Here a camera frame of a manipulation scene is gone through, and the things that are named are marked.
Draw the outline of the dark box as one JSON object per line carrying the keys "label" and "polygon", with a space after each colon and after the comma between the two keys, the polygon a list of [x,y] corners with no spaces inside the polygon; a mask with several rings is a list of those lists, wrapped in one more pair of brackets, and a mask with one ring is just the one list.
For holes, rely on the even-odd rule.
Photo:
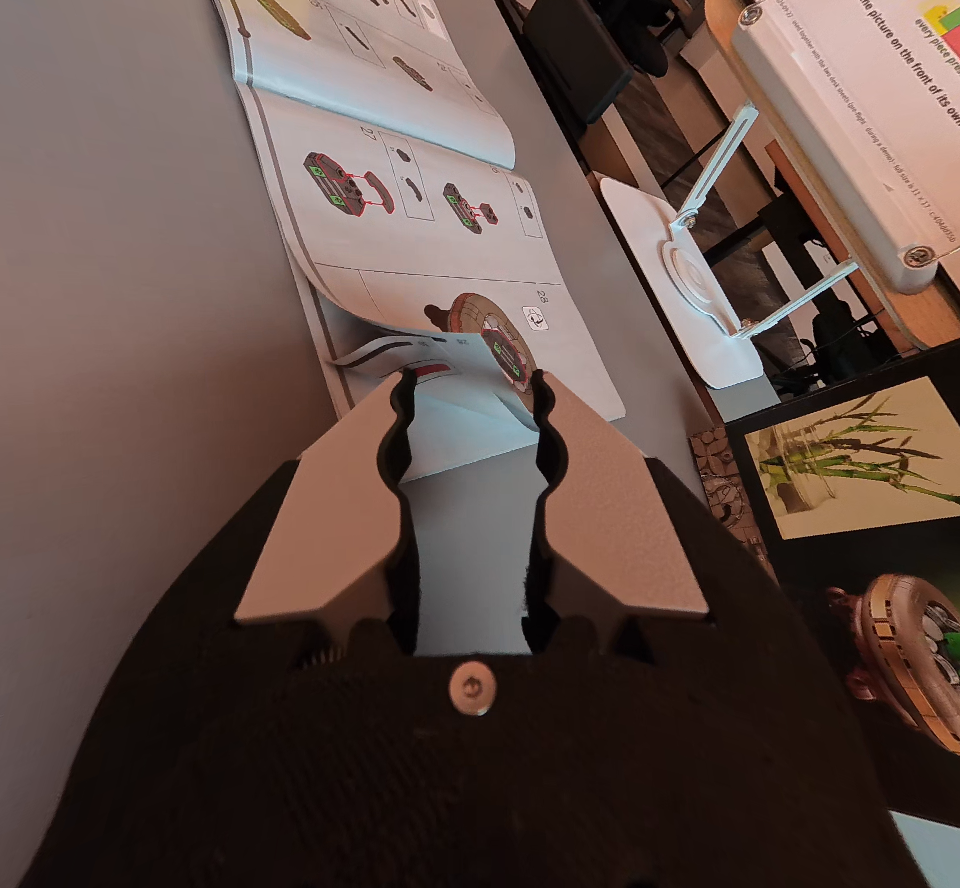
{"label": "dark box", "polygon": [[587,0],[535,0],[522,33],[576,119],[601,119],[634,75]]}

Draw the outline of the black stool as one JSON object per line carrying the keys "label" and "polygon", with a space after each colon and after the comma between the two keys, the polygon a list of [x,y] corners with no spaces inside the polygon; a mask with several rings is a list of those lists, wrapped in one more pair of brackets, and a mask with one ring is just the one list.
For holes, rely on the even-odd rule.
{"label": "black stool", "polygon": [[650,12],[627,6],[601,12],[601,20],[619,53],[632,67],[651,78],[664,77],[669,68],[666,50],[651,33],[647,22]]}

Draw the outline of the instruction booklet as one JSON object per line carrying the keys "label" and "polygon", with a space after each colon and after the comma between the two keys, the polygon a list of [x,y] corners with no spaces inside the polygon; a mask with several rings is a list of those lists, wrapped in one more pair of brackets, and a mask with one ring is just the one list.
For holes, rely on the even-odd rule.
{"label": "instruction booklet", "polygon": [[337,414],[411,368],[411,479],[534,443],[539,368],[623,417],[435,0],[213,1]]}

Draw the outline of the grey desk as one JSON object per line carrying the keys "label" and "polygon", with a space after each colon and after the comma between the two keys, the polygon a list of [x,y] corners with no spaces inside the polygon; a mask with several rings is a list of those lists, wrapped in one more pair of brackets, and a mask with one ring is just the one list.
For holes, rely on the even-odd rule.
{"label": "grey desk", "polygon": [[[335,422],[211,0],[2,0],[2,886],[176,576]],[[713,427],[493,0],[436,0],[510,126],[617,426]],[[412,492],[426,651],[522,646],[533,450]]]}

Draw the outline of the white document stand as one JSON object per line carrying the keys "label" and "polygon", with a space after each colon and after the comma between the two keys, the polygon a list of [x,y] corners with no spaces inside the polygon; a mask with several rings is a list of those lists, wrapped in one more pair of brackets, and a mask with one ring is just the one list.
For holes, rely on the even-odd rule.
{"label": "white document stand", "polygon": [[[760,29],[757,4],[747,0],[706,0],[706,18],[718,49],[743,85],[747,101],[731,120],[717,148],[682,205],[603,177],[599,192],[649,285],[679,346],[707,386],[726,389],[760,377],[762,362],[753,336],[768,330],[800,305],[856,270],[888,294],[917,295],[938,270],[958,280],[958,250],[938,254],[927,244],[895,245],[900,224],[884,222],[894,212],[871,206],[835,157],[829,143],[837,123],[811,90],[810,79],[787,54],[787,44],[769,23]],[[819,206],[835,221],[849,260],[839,263],[799,300],[758,322],[742,321],[695,245],[691,229],[717,178],[762,114],[789,154]]]}

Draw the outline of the black bamboo set box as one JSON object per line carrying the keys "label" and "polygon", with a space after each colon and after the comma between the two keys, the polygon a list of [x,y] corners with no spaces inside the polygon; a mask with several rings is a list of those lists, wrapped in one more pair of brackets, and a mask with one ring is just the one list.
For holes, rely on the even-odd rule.
{"label": "black bamboo set box", "polygon": [[690,438],[852,697],[889,806],[959,822],[959,348]]}

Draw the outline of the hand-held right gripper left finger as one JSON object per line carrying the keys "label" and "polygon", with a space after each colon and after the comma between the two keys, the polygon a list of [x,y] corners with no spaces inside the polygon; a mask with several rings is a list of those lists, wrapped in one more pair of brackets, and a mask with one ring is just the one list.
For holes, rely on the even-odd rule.
{"label": "hand-held right gripper left finger", "polygon": [[418,638],[418,550],[400,490],[412,453],[416,375],[405,368],[304,451],[234,618],[318,623],[345,647],[384,620],[402,652]]}

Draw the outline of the printed instruction sheet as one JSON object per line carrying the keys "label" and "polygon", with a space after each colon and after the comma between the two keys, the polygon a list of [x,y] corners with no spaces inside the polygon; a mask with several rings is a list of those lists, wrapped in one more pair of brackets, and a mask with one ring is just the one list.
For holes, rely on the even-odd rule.
{"label": "printed instruction sheet", "polygon": [[837,123],[828,142],[897,249],[958,250],[958,0],[747,0]]}

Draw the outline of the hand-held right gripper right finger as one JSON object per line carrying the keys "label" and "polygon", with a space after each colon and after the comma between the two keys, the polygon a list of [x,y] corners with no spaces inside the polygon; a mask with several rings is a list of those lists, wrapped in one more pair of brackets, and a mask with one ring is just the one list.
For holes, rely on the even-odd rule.
{"label": "hand-held right gripper right finger", "polygon": [[701,622],[709,607],[650,461],[553,374],[532,377],[537,498],[522,630],[546,650],[561,621],[591,622],[601,650],[631,619]]}

